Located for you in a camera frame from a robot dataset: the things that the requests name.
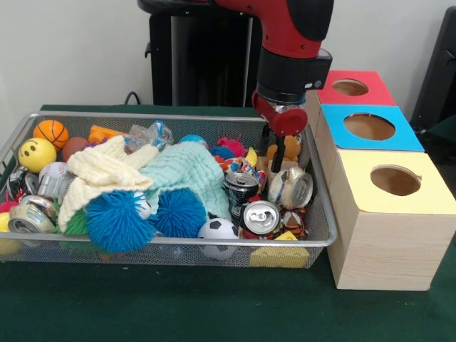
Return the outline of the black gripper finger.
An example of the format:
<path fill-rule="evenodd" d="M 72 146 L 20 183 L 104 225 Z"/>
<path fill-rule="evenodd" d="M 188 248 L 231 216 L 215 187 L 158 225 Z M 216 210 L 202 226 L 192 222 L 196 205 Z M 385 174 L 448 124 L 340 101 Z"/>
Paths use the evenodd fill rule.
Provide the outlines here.
<path fill-rule="evenodd" d="M 266 157 L 267 150 L 269 148 L 269 141 L 270 141 L 270 127 L 269 124 L 266 123 L 261 132 L 261 139 L 259 142 L 259 155 L 262 157 Z"/>
<path fill-rule="evenodd" d="M 274 159 L 272 160 L 271 164 L 271 171 L 273 173 L 278 173 L 281 170 L 281 165 L 283 162 L 284 158 L 284 153 L 285 153 L 285 137 L 281 136 L 279 137 L 278 135 L 276 136 L 276 145 L 277 145 L 277 151 L 275 153 Z"/>

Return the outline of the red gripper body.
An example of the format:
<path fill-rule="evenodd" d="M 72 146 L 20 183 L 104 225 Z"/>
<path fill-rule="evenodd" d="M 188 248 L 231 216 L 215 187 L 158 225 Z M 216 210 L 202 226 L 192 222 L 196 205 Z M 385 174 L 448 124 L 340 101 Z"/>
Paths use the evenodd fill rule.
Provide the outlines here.
<path fill-rule="evenodd" d="M 279 105 L 271 103 L 254 91 L 252 105 L 278 137 L 297 135 L 307 126 L 308 116 L 303 103 Z"/>

